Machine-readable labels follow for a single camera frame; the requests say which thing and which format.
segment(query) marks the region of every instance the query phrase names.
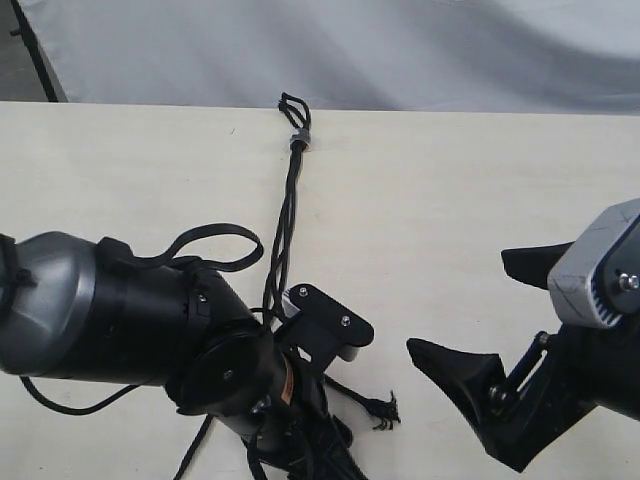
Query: white tabletop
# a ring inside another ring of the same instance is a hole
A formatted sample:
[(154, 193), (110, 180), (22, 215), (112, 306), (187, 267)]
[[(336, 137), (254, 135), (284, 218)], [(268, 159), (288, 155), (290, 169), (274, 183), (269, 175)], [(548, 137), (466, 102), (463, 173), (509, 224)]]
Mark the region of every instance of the white tabletop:
[[(508, 279), (500, 250), (572, 240), (637, 196), (640, 119), (313, 111), (313, 121), (290, 283), (313, 283), (374, 325), (374, 343), (329, 371), (367, 396), (393, 389), (403, 418), (373, 432), (357, 405), (332, 395), (355, 431), (354, 457), (372, 480), (517, 478), (412, 366), (405, 341), (499, 352), (510, 369), (538, 330), (557, 330), (548, 295)], [(0, 230), (19, 240), (53, 229), (109, 235), (151, 255), (222, 221), (269, 245), (290, 133), (275, 109), (0, 103)], [(191, 251), (224, 259), (246, 248), (214, 240)], [(266, 270), (263, 260), (226, 278), (253, 306)], [(115, 390), (37, 384), (73, 406)], [(169, 479), (200, 421), (177, 415), (158, 388), (65, 417), (1, 375), (0, 477)], [(636, 478), (639, 434), (638, 423), (597, 409), (523, 478)], [(188, 478), (249, 479), (234, 434), (218, 425)]]

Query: white cloth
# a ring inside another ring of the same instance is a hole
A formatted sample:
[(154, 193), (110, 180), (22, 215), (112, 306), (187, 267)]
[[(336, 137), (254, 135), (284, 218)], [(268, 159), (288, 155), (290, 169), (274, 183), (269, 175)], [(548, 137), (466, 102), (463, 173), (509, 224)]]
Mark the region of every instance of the white cloth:
[(21, 0), (70, 101), (640, 110), (637, 0)]

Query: metal screw head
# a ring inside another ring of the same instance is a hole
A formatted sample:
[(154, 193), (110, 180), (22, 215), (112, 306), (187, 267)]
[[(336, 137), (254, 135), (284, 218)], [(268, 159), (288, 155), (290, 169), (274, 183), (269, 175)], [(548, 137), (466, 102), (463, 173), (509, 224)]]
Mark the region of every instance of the metal screw head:
[(618, 277), (618, 284), (623, 292), (638, 290), (640, 288), (640, 278), (637, 275), (628, 275), (621, 273)]

